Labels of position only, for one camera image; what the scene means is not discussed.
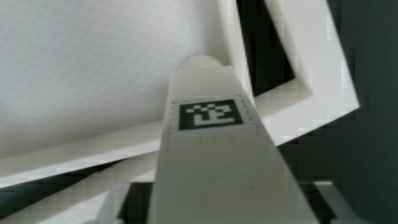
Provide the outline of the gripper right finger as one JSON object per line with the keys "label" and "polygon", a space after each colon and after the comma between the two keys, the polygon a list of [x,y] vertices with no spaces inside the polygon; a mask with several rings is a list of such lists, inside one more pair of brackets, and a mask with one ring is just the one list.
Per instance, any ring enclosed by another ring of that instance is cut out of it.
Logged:
{"label": "gripper right finger", "polygon": [[330,181],[300,182],[320,224],[362,224],[345,197]]}

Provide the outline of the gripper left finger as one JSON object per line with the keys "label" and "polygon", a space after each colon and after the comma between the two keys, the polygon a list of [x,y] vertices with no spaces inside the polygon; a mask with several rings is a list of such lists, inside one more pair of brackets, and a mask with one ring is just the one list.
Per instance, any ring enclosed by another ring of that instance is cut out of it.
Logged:
{"label": "gripper left finger", "polygon": [[98,215],[87,224],[147,224],[153,183],[119,184],[105,197]]}

